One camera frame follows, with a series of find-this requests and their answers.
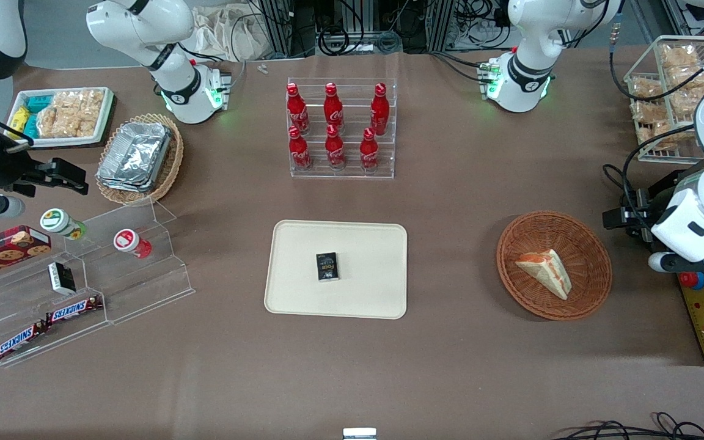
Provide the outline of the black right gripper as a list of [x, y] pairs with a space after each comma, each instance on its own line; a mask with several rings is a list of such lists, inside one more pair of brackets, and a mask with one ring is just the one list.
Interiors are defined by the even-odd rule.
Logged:
[[32, 159], [27, 143], [0, 139], [0, 190], [12, 191], [12, 186], [44, 183], [50, 188], [70, 189], [82, 196], [89, 194], [86, 170], [61, 158], [42, 163]]

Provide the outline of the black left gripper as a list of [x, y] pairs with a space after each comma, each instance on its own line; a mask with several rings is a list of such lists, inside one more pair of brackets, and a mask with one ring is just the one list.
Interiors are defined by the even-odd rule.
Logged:
[[653, 226], [660, 217], [658, 207], [614, 208], [603, 213], [603, 227], [626, 229], [626, 234], [642, 240], [647, 247], [660, 247], [661, 240], [653, 233]]

